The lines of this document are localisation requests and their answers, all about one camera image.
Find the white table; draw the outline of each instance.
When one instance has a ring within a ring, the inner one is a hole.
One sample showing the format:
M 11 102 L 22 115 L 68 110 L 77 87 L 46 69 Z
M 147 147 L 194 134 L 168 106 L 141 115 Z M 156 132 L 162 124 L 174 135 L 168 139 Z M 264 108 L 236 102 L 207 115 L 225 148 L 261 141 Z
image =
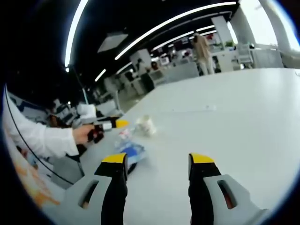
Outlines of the white table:
M 123 119 L 149 114 L 158 132 L 135 138 L 149 156 L 127 181 L 124 219 L 131 225 L 189 224 L 188 154 L 212 157 L 251 193 L 261 208 L 273 209 L 293 183 L 300 165 L 300 70 L 252 69 L 208 75 L 158 87 Z M 206 105 L 214 111 L 203 111 Z M 118 131 L 81 157 L 92 174 L 114 152 Z

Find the ceiling light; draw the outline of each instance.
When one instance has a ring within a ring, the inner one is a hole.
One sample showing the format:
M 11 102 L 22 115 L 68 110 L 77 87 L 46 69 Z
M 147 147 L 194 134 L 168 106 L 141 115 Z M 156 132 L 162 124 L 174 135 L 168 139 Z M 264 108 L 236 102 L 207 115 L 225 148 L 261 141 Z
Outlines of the ceiling light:
M 99 80 L 99 78 L 106 72 L 106 69 L 102 70 L 102 72 L 96 77 L 95 82 Z
M 118 60 L 122 55 L 124 55 L 129 49 L 131 49 L 133 46 L 135 46 L 137 43 L 139 43 L 141 40 L 143 40 L 145 37 L 149 36 L 150 34 L 152 34 L 153 32 L 157 31 L 158 29 L 166 26 L 167 24 L 178 20 L 180 18 L 183 18 L 184 16 L 190 15 L 192 13 L 196 13 L 208 8 L 214 8 L 214 7 L 219 7 L 219 6 L 229 6 L 229 5 L 235 5 L 236 2 L 235 1 L 230 1 L 230 2 L 223 2 L 223 3 L 216 3 L 216 4 L 211 4 L 211 5 L 207 5 L 207 6 L 203 6 L 203 7 L 199 7 L 199 8 L 195 8 L 192 10 L 189 10 L 185 13 L 179 14 L 167 21 L 164 21 L 163 23 L 159 24 L 158 26 L 152 28 L 151 30 L 147 31 L 146 33 L 144 33 L 143 35 L 141 35 L 139 38 L 137 38 L 135 41 L 133 41 L 130 45 L 128 45 L 123 51 L 121 51 L 114 59 Z
M 123 66 L 121 69 L 119 69 L 116 74 L 119 74 L 120 72 L 122 72 L 126 67 L 129 67 L 132 64 L 132 62 L 126 64 L 125 66 Z
M 213 34 L 213 33 L 216 33 L 216 32 L 217 32 L 216 30 L 212 30 L 212 31 L 208 31 L 208 32 L 202 33 L 200 35 L 204 36 L 204 35 Z
M 75 35 L 75 31 L 80 19 L 81 14 L 83 13 L 84 7 L 88 3 L 89 0 L 81 0 L 78 8 L 75 12 L 73 21 L 71 23 L 69 36 L 67 38 L 67 47 L 66 47 L 66 57 L 65 57 L 65 66 L 67 67 L 70 64 L 70 58 L 71 58 L 71 51 L 72 51 L 72 43 Z
M 199 31 L 206 30 L 206 29 L 209 29 L 209 28 L 214 28 L 214 27 L 215 27 L 215 25 L 211 25 L 211 26 L 199 28 L 196 31 L 199 32 Z
M 190 35 L 190 34 L 193 34 L 193 33 L 194 33 L 194 31 L 190 31 L 190 32 L 185 33 L 185 34 L 182 34 L 182 35 L 180 35 L 180 36 L 178 36 L 178 37 L 174 37 L 174 38 L 172 38 L 171 40 L 168 40 L 168 41 L 166 41 L 166 42 L 164 42 L 164 43 L 162 43 L 162 44 L 160 44 L 160 45 L 154 47 L 154 48 L 152 49 L 152 51 L 155 51 L 155 50 L 157 50 L 158 48 L 161 48 L 161 47 L 165 46 L 165 45 L 168 44 L 168 43 L 171 43 L 171 42 L 173 42 L 173 41 L 176 41 L 176 40 L 178 40 L 178 39 L 180 39 L 180 38 L 183 38 L 183 37 L 185 37 L 185 36 L 187 36 L 187 35 Z

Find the black ceiling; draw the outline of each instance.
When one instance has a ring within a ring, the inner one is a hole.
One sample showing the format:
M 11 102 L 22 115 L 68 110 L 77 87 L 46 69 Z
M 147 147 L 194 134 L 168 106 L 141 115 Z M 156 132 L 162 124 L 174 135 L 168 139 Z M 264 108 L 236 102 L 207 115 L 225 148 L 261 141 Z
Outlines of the black ceiling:
M 105 76 L 115 73 L 129 62 L 130 54 L 137 49 L 151 50 L 173 37 L 212 25 L 212 22 L 210 18 L 199 19 L 162 33 L 166 29 L 202 15 L 221 11 L 234 13 L 238 5 L 206 9 L 178 19 L 146 37 L 119 60 L 114 60 L 121 50 L 143 33 L 191 9 L 227 1 L 89 0 L 76 29 L 71 64 L 78 74 L 82 74 L 80 80 L 84 86 L 94 85 L 96 76 L 104 68 L 107 69 Z M 79 2 L 19 1 L 14 14 L 7 15 L 7 20 L 14 21 L 9 39 L 13 45 L 10 46 L 9 58 L 9 78 L 13 92 L 42 105 L 45 100 L 41 96 L 49 96 L 50 99 L 50 96 L 57 97 L 67 89 L 79 88 L 74 72 L 67 74 L 64 70 L 68 32 Z M 117 48 L 97 53 L 107 33 L 120 31 L 128 34 L 128 37 Z

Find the desk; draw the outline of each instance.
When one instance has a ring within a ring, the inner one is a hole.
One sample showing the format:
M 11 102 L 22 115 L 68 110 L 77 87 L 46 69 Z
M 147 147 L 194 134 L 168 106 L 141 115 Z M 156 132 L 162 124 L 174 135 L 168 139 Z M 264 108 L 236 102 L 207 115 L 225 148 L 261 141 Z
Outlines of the desk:
M 135 138 L 148 158 L 128 178 L 126 224 L 189 224 L 188 154 L 212 157 L 251 193 L 261 208 L 273 209 L 293 183 L 300 165 L 300 78 L 296 69 L 267 68 L 210 75 L 166 84 L 146 95 L 123 119 L 148 114 L 152 138 Z M 215 105 L 215 111 L 203 111 Z M 119 131 L 106 133 L 81 163 L 93 174 L 114 152 Z

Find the paper cup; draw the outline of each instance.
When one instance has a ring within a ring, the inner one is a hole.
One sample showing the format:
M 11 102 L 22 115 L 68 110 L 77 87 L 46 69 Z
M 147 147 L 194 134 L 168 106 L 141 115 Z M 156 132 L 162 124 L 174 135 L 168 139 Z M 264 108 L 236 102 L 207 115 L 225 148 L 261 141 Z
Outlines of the paper cup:
M 138 128 L 143 132 L 146 136 L 151 136 L 156 132 L 154 124 L 150 118 L 150 116 L 146 115 L 137 120 Z

